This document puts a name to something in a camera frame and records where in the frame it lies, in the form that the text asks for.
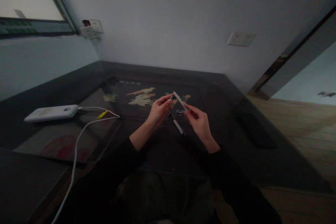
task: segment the black sweater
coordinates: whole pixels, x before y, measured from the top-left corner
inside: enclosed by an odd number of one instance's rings
[[[113,208],[107,209],[111,195],[120,182],[133,173],[144,161],[130,139],[125,140],[72,188],[57,223],[115,223]],[[233,208],[240,223],[282,223],[274,208],[260,190],[253,186],[240,168],[223,151],[208,154],[212,174],[225,201]],[[50,223],[55,212],[46,220]],[[220,223],[217,213],[209,223]]]

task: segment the wooden floor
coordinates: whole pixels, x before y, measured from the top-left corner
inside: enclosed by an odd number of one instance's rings
[[[335,224],[336,198],[285,189],[260,188],[277,210],[283,224]],[[219,190],[213,191],[213,205],[222,223],[238,223],[235,213]]]
[[[336,106],[264,100],[255,92],[247,98],[336,188]]]
[[[250,91],[247,98],[336,190],[336,106],[270,99]],[[261,188],[283,223],[336,223],[336,196]],[[214,206],[223,223],[238,223],[220,192]]]

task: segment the power socket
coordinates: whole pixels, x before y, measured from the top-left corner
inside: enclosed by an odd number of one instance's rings
[[[252,43],[252,41],[254,40],[255,37],[256,37],[255,34],[245,33],[243,35],[239,45],[247,47]]]
[[[99,38],[99,35],[94,31],[94,29],[91,26],[83,27],[82,34],[88,39]]]
[[[254,38],[256,37],[256,34],[252,33],[241,33],[234,31],[229,39],[228,45],[234,45],[234,46],[249,46]]]
[[[244,33],[234,31],[231,34],[230,39],[227,44],[238,46],[243,36],[244,36]]]
[[[100,23],[99,20],[96,20],[96,19],[89,19],[90,21],[90,24],[91,24],[91,27],[98,33],[104,33],[103,31],[103,27]]]

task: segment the hand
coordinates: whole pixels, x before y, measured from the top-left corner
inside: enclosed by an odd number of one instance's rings
[[[170,100],[172,96],[173,94],[163,96],[153,103],[152,109],[150,110],[149,116],[146,120],[146,123],[151,125],[153,130],[157,129],[161,125],[167,115],[167,112],[172,109],[171,104],[173,104],[173,102]]]
[[[221,148],[211,135],[208,115],[198,108],[190,106],[186,102],[183,103],[189,109],[189,111],[184,111],[184,114],[207,151],[209,153],[220,151]]]

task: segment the charging cable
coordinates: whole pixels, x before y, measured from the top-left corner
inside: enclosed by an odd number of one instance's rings
[[[107,109],[105,109],[105,108],[100,108],[100,107],[78,107],[77,110],[81,110],[81,109],[93,109],[93,108],[94,108],[94,109],[107,110]],[[62,209],[63,209],[63,207],[64,207],[64,204],[65,204],[65,202],[66,202],[66,200],[67,200],[67,197],[68,197],[68,195],[69,195],[69,193],[70,193],[70,190],[71,190],[71,188],[72,188],[72,186],[73,186],[73,184],[74,184],[74,180],[75,180],[75,169],[76,169],[76,162],[77,162],[77,145],[78,145],[78,140],[80,139],[80,137],[81,137],[81,135],[83,134],[84,130],[85,130],[90,124],[92,124],[92,123],[99,122],[99,121],[110,120],[110,119],[113,119],[113,118],[120,118],[119,115],[114,114],[114,113],[111,112],[110,110],[107,110],[107,111],[110,112],[111,114],[115,115],[115,117],[109,117],[109,118],[104,118],[104,119],[99,119],[99,120],[96,120],[96,121],[89,122],[89,123],[86,124],[85,127],[82,129],[82,131],[80,132],[80,134],[79,134],[79,136],[78,136],[78,138],[77,138],[77,140],[76,140],[76,145],[75,145],[75,157],[74,157],[74,160],[73,160],[73,163],[74,163],[74,164],[73,164],[73,167],[72,167],[72,175],[71,175],[70,186],[69,186],[69,189],[68,189],[68,191],[66,192],[66,195],[65,195],[65,197],[64,197],[64,199],[63,199],[63,201],[62,201],[62,204],[61,204],[61,206],[59,207],[59,209],[58,209],[58,211],[57,211],[57,214],[55,215],[54,220],[52,221],[51,224],[55,224],[55,223],[56,223],[56,221],[57,221],[57,219],[58,219],[58,217],[59,217],[59,215],[60,215],[60,213],[61,213],[61,211],[62,211]]]

